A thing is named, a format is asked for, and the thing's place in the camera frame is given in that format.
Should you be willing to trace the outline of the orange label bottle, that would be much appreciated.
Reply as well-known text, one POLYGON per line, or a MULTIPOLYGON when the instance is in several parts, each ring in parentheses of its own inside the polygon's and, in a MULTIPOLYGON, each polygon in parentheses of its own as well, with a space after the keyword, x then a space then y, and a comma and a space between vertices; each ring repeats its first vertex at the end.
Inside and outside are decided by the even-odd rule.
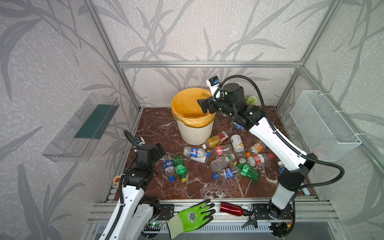
POLYGON ((250 157, 250 156, 260 154, 266 148, 267 146, 262 141, 258 141, 246 149, 246 156, 250 157))

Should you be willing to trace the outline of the white label clear bottle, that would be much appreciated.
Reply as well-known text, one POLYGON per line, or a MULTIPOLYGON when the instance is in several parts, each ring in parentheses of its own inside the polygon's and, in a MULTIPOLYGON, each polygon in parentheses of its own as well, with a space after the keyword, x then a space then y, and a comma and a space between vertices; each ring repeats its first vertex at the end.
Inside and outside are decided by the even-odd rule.
POLYGON ((245 147, 243 144, 243 141, 241 139, 240 135, 232 135, 231 136, 231 143, 233 147, 233 152, 236 156, 236 159, 240 164, 245 164, 247 162, 246 158, 246 152, 245 152, 245 147))

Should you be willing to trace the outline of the green bottle yellow cap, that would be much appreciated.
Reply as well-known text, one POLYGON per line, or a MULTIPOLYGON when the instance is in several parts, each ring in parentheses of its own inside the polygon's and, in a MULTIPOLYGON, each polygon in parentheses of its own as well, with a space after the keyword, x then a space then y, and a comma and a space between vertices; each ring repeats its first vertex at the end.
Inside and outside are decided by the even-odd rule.
POLYGON ((174 157, 173 163, 182 183, 186 183, 188 181, 188 169, 184 158, 181 155, 177 155, 174 157))

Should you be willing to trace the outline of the yellow red label bottle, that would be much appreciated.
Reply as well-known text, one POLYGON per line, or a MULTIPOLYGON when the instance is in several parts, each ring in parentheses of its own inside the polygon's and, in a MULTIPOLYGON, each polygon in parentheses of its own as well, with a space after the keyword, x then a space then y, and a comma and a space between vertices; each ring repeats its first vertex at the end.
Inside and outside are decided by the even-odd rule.
POLYGON ((228 137, 229 137, 228 134, 225 131, 222 131, 222 132, 216 134, 215 136, 207 139, 205 141, 205 143, 202 145, 202 147, 204 150, 211 150, 215 146, 219 145, 224 140, 226 140, 228 137))

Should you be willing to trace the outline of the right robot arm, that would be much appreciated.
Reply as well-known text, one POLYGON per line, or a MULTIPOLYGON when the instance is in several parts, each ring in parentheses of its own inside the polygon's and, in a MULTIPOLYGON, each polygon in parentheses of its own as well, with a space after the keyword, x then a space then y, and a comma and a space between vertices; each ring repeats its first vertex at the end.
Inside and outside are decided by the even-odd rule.
POLYGON ((204 114, 217 111, 232 117, 233 121, 260 139, 283 162, 285 171, 278 178, 278 187, 268 204, 268 214, 279 219, 286 211, 287 205, 294 201, 303 182, 314 164, 321 164, 338 169, 339 174, 332 180, 316 183, 316 187, 333 184, 340 180, 345 170, 343 167, 318 160, 315 154, 307 154, 295 146, 271 123, 266 110, 258 106, 247 105, 244 89, 238 84, 230 83, 219 88, 219 82, 207 81, 211 96, 198 100, 204 114))

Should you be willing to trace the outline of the red cap clear bottle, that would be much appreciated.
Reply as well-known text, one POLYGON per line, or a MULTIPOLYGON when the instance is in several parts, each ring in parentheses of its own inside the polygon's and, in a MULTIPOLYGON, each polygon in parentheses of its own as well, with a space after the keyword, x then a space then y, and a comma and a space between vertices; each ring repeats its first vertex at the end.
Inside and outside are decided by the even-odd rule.
POLYGON ((264 165, 275 157, 274 154, 257 154, 257 155, 249 155, 246 159, 247 165, 251 167, 257 167, 260 165, 264 165))

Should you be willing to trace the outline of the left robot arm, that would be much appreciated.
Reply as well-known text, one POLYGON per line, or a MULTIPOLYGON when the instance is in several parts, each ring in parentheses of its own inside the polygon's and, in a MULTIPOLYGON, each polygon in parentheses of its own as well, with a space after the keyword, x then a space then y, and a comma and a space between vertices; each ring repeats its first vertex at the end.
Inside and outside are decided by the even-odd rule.
POLYGON ((155 163, 166 152, 161 144, 143 144, 137 150, 137 164, 119 183, 119 202, 100 236, 101 240, 137 240, 147 223, 160 214, 157 197, 146 196, 145 191, 153 179, 155 163))

